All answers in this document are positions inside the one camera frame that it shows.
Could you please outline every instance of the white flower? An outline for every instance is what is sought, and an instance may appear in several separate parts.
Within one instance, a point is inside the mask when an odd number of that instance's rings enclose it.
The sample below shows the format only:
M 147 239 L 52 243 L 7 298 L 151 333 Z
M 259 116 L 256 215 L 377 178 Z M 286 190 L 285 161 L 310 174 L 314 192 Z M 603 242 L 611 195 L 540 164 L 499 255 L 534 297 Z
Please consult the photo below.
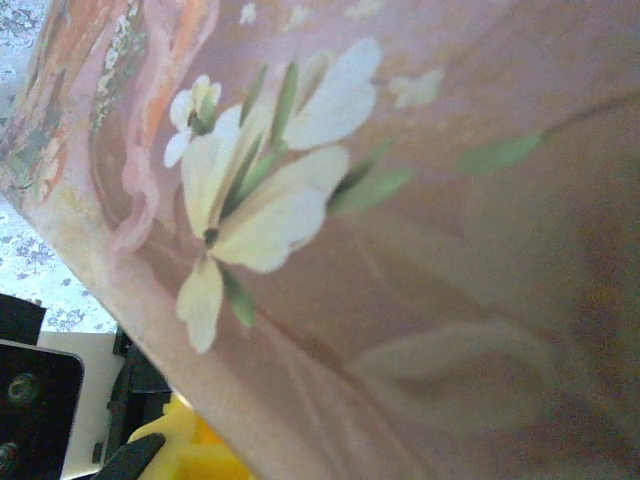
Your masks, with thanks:
M 181 90 L 173 99 L 169 109 L 169 118 L 174 127 L 178 130 L 169 142 L 164 151 L 164 165 L 167 168 L 173 167 L 191 141 L 192 131 L 189 128 L 189 116 L 192 112 L 196 115 L 202 108 L 205 97 L 210 96 L 214 104 L 220 100 L 222 87 L 219 83 L 211 84 L 208 75 L 200 75 L 190 90 Z
M 283 139 L 292 150 L 308 150 L 353 133 L 371 114 L 376 91 L 371 77 L 382 58 L 374 38 L 353 44 L 332 64 L 316 52 L 300 69 L 293 111 Z
M 271 114 L 264 106 L 256 104 L 241 128 L 240 112 L 239 105 L 225 111 L 212 132 L 189 144 L 181 163 L 189 222 L 207 252 L 182 285 L 176 311 L 187 322 L 189 339 L 199 353 L 215 338 L 224 295 L 218 262 L 257 273 L 279 269 L 318 233 L 326 202 L 348 167 L 343 147 L 318 149 L 278 170 L 221 218 L 240 165 L 270 127 Z

